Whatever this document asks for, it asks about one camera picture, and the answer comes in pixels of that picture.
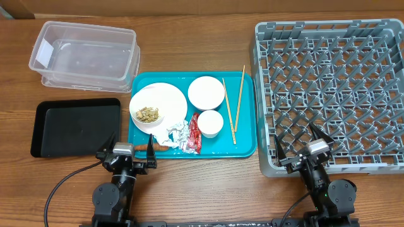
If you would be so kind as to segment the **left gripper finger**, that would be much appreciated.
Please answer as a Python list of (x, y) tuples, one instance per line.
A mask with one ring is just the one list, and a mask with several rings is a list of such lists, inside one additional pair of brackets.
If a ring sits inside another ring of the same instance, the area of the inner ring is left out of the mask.
[(146, 150), (146, 166), (156, 167), (157, 159), (155, 156), (154, 146), (153, 146), (153, 134), (149, 135), (147, 150)]
[(114, 145), (116, 143), (116, 134), (113, 132), (109, 138), (101, 145), (98, 149), (98, 152), (109, 152), (112, 151)]

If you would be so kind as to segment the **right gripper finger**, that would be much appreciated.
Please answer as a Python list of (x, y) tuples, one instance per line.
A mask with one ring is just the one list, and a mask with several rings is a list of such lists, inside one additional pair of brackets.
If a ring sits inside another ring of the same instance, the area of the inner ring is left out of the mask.
[(286, 159), (286, 155), (283, 151), (283, 148), (280, 144), (280, 141), (278, 140), (278, 137), (276, 135), (274, 135), (274, 140), (275, 140), (275, 150), (276, 150), (276, 158), (278, 161), (282, 161), (284, 159)]
[(309, 128), (312, 132), (312, 138), (314, 140), (324, 139), (327, 144), (333, 144), (335, 141), (329, 137), (326, 133), (324, 133), (318, 126), (316, 126), (313, 122), (309, 123)]

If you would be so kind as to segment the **white tissue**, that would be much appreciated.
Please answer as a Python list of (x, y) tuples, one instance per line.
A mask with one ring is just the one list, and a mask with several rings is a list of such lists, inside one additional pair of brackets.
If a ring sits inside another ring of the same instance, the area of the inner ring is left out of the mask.
[(188, 121), (183, 120), (166, 129), (155, 131), (153, 137), (161, 146), (185, 150), (190, 132)]

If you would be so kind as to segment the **brown food scraps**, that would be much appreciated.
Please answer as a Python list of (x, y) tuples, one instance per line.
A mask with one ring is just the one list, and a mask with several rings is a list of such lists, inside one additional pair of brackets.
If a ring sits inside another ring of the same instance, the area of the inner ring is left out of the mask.
[(152, 123), (160, 118), (160, 114), (158, 108), (143, 107), (136, 112), (136, 118), (143, 123)]

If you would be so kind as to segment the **red foil wrapper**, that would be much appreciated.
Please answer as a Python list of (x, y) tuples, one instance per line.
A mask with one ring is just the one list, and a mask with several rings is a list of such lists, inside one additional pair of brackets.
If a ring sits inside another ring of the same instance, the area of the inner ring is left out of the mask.
[(202, 134), (198, 127), (199, 113), (195, 112), (189, 123), (189, 136), (185, 145), (183, 145), (182, 151), (190, 154), (201, 153)]

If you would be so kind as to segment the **white cup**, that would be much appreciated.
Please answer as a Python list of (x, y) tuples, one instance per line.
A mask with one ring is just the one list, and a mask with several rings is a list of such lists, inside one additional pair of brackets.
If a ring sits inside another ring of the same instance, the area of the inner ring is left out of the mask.
[(206, 138), (214, 138), (222, 130), (223, 117), (215, 110), (206, 110), (198, 117), (198, 128)]

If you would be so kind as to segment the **white medium bowl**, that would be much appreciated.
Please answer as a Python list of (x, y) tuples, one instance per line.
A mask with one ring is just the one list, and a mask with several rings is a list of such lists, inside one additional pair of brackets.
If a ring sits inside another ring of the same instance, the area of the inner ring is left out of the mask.
[(220, 106), (225, 98), (223, 84), (214, 77), (196, 78), (187, 91), (189, 101), (198, 110), (213, 110)]

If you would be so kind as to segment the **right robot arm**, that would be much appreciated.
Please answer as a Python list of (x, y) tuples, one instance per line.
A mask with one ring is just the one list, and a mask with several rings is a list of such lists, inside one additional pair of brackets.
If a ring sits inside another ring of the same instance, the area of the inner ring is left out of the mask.
[[(275, 136), (277, 162), (289, 174), (299, 172), (307, 193), (296, 201), (275, 226), (359, 226), (358, 219), (350, 218), (355, 212), (357, 186), (350, 180), (331, 181), (323, 163), (331, 157), (335, 141), (313, 123), (309, 124), (313, 140), (293, 158), (287, 158), (279, 139)], [(310, 197), (314, 211), (304, 213), (300, 219), (290, 219), (292, 210), (306, 197)]]

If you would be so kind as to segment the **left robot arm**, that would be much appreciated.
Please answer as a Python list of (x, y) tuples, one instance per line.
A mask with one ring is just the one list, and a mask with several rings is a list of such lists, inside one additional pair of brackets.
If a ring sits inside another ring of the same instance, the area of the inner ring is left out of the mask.
[(149, 169), (157, 167), (152, 135), (149, 135), (146, 145), (146, 161), (135, 161), (134, 156), (134, 145), (117, 142), (114, 134), (97, 151), (96, 158), (112, 173), (112, 178), (110, 182), (100, 184), (93, 191), (95, 211), (92, 226), (138, 225), (136, 219), (130, 215), (130, 209), (136, 176), (146, 175)]

